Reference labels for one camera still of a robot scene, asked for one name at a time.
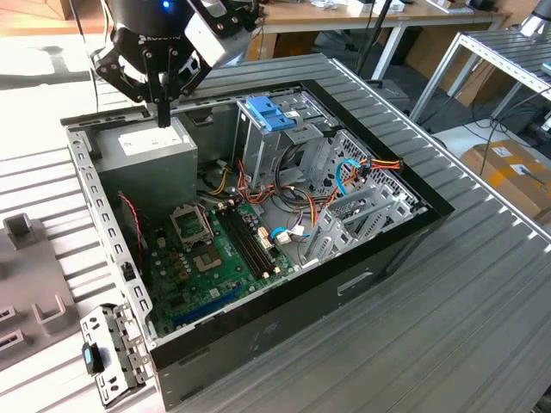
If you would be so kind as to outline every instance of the sticker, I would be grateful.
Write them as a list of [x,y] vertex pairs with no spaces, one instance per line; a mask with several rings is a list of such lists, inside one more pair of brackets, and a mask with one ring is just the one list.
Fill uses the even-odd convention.
[[285,112],[285,116],[287,116],[288,118],[300,118],[300,115],[296,110]]
[[504,146],[498,146],[498,147],[494,147],[492,149],[493,149],[494,152],[496,152],[501,157],[512,157],[513,156],[513,154],[510,153],[509,150],[507,148],[505,148]]
[[519,175],[526,175],[525,171],[530,171],[526,165],[522,165],[521,163],[517,163],[516,165],[511,165],[511,167],[517,172]]
[[131,156],[178,145],[182,143],[182,139],[172,127],[166,127],[124,133],[119,137],[119,143],[124,153]]

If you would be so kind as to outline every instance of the blue cable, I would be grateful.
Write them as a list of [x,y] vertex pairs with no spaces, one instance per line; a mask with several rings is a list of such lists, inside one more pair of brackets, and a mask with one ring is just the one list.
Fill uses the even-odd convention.
[[280,232],[285,232],[286,230],[287,228],[285,228],[284,226],[278,226],[271,232],[271,234],[269,234],[269,237],[274,239],[277,234],[279,234]]
[[344,189],[343,182],[341,181],[341,166],[343,166],[343,163],[349,163],[356,168],[361,168],[362,166],[354,159],[343,159],[341,162],[338,163],[337,171],[335,173],[335,181],[337,181],[337,186],[338,189],[341,191],[341,194],[346,195],[346,189]]

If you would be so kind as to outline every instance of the blue drive bay latch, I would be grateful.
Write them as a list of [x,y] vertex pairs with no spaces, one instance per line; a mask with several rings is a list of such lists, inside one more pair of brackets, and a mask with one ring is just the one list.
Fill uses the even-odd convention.
[[289,119],[268,97],[250,97],[247,105],[255,117],[260,120],[270,132],[281,131],[295,127],[294,120]]

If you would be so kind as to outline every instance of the aluminum extrusion table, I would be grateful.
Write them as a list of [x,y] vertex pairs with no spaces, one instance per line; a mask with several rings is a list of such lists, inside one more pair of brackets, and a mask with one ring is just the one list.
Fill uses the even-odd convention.
[[[198,95],[313,78],[455,207],[397,274],[182,412],[508,411],[551,383],[551,238],[336,60],[214,71]],[[121,301],[65,148],[0,162],[0,218],[45,223],[81,314]],[[76,334],[0,374],[0,411],[102,411]],[[153,383],[114,412],[162,411]]]
[[551,61],[551,34],[546,41],[534,42],[515,29],[458,33],[412,110],[410,119],[414,122],[418,121],[462,46],[473,54],[449,89],[449,96],[461,88],[477,60],[484,59],[517,80],[492,117],[501,113],[522,85],[537,93],[544,92],[543,97],[551,100],[551,76],[541,70],[542,63]]

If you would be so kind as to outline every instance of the expansion slot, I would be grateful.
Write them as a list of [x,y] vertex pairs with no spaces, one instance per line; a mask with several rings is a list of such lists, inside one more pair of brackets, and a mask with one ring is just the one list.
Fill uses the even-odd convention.
[[233,291],[220,297],[219,299],[215,299],[210,303],[202,305],[199,308],[195,308],[194,310],[182,314],[181,316],[174,317],[172,319],[172,324],[174,325],[174,328],[176,328],[178,325],[187,324],[198,318],[205,317],[207,314],[218,310],[226,304],[231,303],[239,295],[241,289],[242,287],[237,287]]
[[218,221],[255,279],[259,280],[274,273],[275,265],[264,254],[237,211],[227,210],[219,213]]

